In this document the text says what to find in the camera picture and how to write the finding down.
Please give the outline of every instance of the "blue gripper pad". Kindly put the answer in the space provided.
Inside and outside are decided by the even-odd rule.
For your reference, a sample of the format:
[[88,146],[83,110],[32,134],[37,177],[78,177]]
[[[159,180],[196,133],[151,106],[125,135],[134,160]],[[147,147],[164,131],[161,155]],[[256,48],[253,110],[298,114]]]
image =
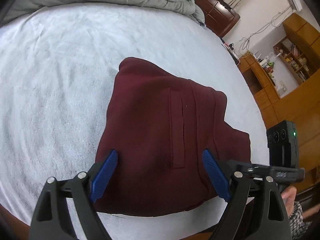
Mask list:
[[100,171],[91,183],[90,200],[95,203],[97,199],[103,196],[109,180],[118,164],[118,153],[113,150],[105,160]]
[[207,149],[202,152],[202,162],[218,196],[229,202],[231,199],[229,182]]

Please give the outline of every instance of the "human hand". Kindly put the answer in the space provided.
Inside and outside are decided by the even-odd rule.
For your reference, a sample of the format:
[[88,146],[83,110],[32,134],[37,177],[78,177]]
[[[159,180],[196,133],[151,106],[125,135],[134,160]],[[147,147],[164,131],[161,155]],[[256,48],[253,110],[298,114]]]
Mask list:
[[282,193],[281,197],[284,202],[285,209],[287,211],[288,217],[291,216],[294,208],[294,200],[296,198],[297,189],[294,186],[287,187]]

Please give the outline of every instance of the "white bed sheet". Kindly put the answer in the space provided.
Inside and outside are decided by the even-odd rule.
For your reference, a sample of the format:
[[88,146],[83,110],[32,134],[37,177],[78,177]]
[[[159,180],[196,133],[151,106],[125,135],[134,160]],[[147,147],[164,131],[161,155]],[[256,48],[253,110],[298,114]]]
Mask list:
[[[94,163],[114,78],[126,57],[223,91],[225,121],[249,133],[251,161],[268,165],[260,111],[211,31],[154,8],[44,7],[0,28],[0,203],[13,215],[30,224],[48,177],[69,179]],[[177,240],[216,224],[225,206],[216,197],[163,217],[99,216],[114,240]],[[78,238],[85,239],[72,206],[70,215]]]

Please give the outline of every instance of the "folded maroon clothing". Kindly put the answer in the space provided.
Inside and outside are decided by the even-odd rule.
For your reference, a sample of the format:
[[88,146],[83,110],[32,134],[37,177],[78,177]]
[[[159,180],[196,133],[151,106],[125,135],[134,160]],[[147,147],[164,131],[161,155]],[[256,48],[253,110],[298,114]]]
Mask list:
[[226,106],[222,92],[146,60],[126,58],[96,155],[100,162],[115,149],[119,161],[96,210],[162,216],[215,197],[202,151],[208,148],[220,160],[250,162],[249,135],[225,123]]

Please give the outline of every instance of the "black and white knit sleeve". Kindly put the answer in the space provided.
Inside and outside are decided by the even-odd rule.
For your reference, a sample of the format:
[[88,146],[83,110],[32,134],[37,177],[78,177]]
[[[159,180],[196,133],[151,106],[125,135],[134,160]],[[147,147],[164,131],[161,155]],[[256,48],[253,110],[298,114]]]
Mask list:
[[294,202],[294,208],[289,217],[292,240],[298,240],[307,231],[311,222],[304,223],[302,221],[302,207],[299,202]]

